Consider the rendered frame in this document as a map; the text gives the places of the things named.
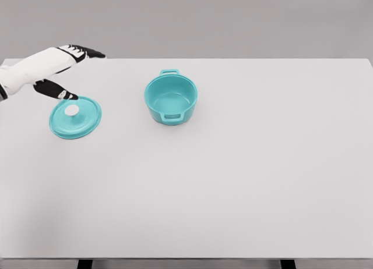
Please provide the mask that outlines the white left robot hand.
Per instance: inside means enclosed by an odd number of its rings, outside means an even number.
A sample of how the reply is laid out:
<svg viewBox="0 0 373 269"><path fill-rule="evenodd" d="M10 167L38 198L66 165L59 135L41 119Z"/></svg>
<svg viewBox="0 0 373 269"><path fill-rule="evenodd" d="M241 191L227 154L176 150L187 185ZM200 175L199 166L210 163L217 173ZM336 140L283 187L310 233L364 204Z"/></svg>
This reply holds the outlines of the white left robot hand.
<svg viewBox="0 0 373 269"><path fill-rule="evenodd" d="M78 100L79 97L66 90L50 76L62 73L85 59L104 59L106 55L95 49L76 44L47 48L21 61L21 66L33 83L34 90L47 97L59 100Z"/></svg>

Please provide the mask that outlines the teal pot lid white knob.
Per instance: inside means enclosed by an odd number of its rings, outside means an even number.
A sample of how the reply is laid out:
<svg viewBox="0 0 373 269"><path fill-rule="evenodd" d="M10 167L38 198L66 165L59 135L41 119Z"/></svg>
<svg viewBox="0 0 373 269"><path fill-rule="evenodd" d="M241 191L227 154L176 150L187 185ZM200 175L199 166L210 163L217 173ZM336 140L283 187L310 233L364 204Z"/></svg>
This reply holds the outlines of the teal pot lid white knob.
<svg viewBox="0 0 373 269"><path fill-rule="evenodd" d="M77 106L77 113L68 115L66 110L70 106ZM89 97L61 100L50 113L49 127L54 135L62 139L78 139L95 130L101 116L99 103Z"/></svg>

